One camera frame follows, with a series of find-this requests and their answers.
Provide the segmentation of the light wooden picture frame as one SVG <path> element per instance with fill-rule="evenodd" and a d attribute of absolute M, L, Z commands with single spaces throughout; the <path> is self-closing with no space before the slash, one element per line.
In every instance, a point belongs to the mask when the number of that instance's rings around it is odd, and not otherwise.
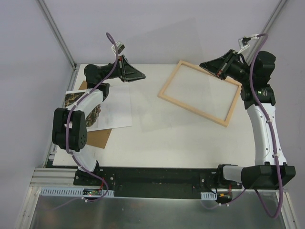
<path fill-rule="evenodd" d="M 227 127 L 240 92 L 239 82 L 231 78 L 219 80 L 198 65 L 180 60 L 158 97 Z"/>

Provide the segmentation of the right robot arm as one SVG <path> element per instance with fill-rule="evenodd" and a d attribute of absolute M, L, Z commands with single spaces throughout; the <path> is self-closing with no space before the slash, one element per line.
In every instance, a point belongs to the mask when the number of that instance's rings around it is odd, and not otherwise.
<path fill-rule="evenodd" d="M 281 190 L 296 175 L 295 167 L 287 164 L 277 134 L 275 95 L 268 83 L 275 69 L 275 61 L 273 54 L 259 51 L 248 65 L 237 51 L 229 50 L 220 58 L 199 65 L 221 80 L 231 77 L 241 83 L 241 99 L 254 135 L 254 165 L 219 165 L 218 174 L 214 176 L 219 188 L 236 182 L 245 189 Z"/>

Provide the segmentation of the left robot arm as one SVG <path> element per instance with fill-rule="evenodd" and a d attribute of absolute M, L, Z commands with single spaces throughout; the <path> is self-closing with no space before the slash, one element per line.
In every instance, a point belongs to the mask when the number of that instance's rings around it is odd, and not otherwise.
<path fill-rule="evenodd" d="M 100 182 L 98 162 L 86 149 L 86 118 L 109 95 L 108 79 L 119 78 L 124 83 L 143 80 L 145 74 L 131 66 L 124 55 L 116 56 L 114 63 L 105 66 L 88 64 L 84 68 L 87 90 L 65 108 L 57 108 L 53 115 L 52 142 L 72 156 L 78 169 L 86 172 L 84 180 L 91 186 Z"/>

